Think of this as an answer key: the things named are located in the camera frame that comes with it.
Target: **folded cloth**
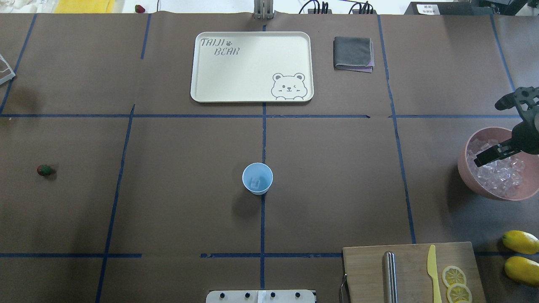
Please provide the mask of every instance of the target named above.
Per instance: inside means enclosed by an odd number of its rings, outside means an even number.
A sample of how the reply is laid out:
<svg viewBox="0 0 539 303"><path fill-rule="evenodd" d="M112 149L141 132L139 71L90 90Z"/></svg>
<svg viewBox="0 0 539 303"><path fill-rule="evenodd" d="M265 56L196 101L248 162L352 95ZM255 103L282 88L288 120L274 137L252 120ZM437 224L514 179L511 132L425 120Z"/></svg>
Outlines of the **folded cloth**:
<svg viewBox="0 0 539 303"><path fill-rule="evenodd" d="M111 13L114 0L60 0L55 13Z"/></svg>
<svg viewBox="0 0 539 303"><path fill-rule="evenodd" d="M339 70L372 73L374 51L370 38L335 37L333 65Z"/></svg>

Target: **yellow knife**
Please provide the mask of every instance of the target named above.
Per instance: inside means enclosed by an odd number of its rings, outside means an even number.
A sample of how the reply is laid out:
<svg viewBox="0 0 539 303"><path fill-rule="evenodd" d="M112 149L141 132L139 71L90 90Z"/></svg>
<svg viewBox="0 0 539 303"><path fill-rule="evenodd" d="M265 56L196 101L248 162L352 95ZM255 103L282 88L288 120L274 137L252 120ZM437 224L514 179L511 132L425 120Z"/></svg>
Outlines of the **yellow knife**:
<svg viewBox="0 0 539 303"><path fill-rule="evenodd" d="M431 245L427 257L427 273L432 278L433 303L441 303L440 285L438 284L438 267L436 266L436 246Z"/></svg>

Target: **cutting board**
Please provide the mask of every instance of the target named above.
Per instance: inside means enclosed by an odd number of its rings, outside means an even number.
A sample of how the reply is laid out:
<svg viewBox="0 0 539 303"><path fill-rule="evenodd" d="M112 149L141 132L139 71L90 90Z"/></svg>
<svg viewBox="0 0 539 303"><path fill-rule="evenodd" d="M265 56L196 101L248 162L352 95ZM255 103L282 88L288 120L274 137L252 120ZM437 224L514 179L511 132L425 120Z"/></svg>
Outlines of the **cutting board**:
<svg viewBox="0 0 539 303"><path fill-rule="evenodd" d="M447 287L441 278L446 266L458 266L466 275L466 286L474 303L486 302L475 255L470 242L433 243L436 246L438 280L443 303L448 303ZM431 244L345 247L344 270L348 275L351 303L384 303L382 257L395 254L397 297L399 303L432 302L432 280L427 274L427 255Z"/></svg>

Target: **lemon slice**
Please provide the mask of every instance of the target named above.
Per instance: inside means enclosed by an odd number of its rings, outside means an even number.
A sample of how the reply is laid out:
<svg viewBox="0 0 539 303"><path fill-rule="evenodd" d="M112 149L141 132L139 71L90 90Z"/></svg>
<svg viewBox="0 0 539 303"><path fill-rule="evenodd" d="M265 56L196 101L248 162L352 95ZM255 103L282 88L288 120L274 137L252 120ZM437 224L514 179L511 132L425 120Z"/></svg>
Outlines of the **lemon slice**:
<svg viewBox="0 0 539 303"><path fill-rule="evenodd" d="M448 266L441 273L441 279L447 288L455 283L466 285L466 275L456 266Z"/></svg>
<svg viewBox="0 0 539 303"><path fill-rule="evenodd" d="M472 302L472 293L470 289L460 283L455 283L447 289L447 301L457 303L458 301Z"/></svg>

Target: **yellow object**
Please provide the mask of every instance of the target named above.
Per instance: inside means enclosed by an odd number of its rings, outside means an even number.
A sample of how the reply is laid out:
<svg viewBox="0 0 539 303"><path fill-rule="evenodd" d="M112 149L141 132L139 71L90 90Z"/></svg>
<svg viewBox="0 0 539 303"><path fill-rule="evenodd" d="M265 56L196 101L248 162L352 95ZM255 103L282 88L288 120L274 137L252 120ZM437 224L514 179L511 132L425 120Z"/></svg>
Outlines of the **yellow object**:
<svg viewBox="0 0 539 303"><path fill-rule="evenodd" d="M516 252L534 254L539 252L539 240L531 233L510 230L502 236L503 244Z"/></svg>
<svg viewBox="0 0 539 303"><path fill-rule="evenodd" d="M457 303L458 301L472 302L472 293L464 284L455 283L447 289L447 301Z"/></svg>
<svg viewBox="0 0 539 303"><path fill-rule="evenodd" d="M60 0L54 13L111 13L114 0Z"/></svg>
<svg viewBox="0 0 539 303"><path fill-rule="evenodd" d="M436 246L431 245L427 255L427 273L432 279L433 303L441 303L440 285L438 284L438 268L436 265Z"/></svg>
<svg viewBox="0 0 539 303"><path fill-rule="evenodd" d="M511 280L531 287L539 287L539 263L514 256L507 259L504 269Z"/></svg>
<svg viewBox="0 0 539 303"><path fill-rule="evenodd" d="M455 283L466 285L466 275L456 266L448 266L441 273L441 279L447 288Z"/></svg>

